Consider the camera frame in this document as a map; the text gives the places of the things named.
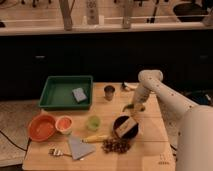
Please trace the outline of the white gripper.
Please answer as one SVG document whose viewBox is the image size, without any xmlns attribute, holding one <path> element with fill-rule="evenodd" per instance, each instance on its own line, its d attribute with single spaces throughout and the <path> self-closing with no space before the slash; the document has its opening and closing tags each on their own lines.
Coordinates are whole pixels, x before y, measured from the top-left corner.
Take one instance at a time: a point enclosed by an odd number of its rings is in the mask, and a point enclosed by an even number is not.
<svg viewBox="0 0 213 171">
<path fill-rule="evenodd" d="M 134 91 L 132 102 L 134 103 L 132 115 L 136 115 L 145 110 L 145 103 L 150 95 L 150 90 L 143 85 L 138 85 Z"/>
</svg>

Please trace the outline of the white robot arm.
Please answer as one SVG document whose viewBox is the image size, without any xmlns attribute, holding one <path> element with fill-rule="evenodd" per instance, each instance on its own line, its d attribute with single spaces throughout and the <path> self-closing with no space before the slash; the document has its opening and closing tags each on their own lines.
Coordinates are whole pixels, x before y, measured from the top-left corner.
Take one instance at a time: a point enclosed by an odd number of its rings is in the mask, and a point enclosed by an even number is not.
<svg viewBox="0 0 213 171">
<path fill-rule="evenodd" d="M 213 171 L 213 107 L 200 105 L 163 82 L 160 70 L 141 70 L 133 103 L 145 103 L 154 92 L 181 116 L 175 171 Z"/>
</svg>

